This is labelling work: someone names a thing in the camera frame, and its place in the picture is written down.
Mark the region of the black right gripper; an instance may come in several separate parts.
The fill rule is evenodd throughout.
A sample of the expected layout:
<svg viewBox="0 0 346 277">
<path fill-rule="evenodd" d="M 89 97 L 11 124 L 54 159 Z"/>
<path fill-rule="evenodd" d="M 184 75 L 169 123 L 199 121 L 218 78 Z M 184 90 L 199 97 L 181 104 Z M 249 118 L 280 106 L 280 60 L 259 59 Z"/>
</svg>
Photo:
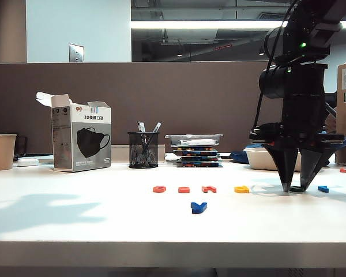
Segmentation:
<svg viewBox="0 0 346 277">
<path fill-rule="evenodd" d="M 302 191 L 307 190 L 334 153 L 334 136 L 321 133 L 325 112 L 324 96 L 286 96 L 281 121 L 265 126 L 265 148 L 276 165 L 284 192 L 291 187 L 298 150 Z"/>
</svg>

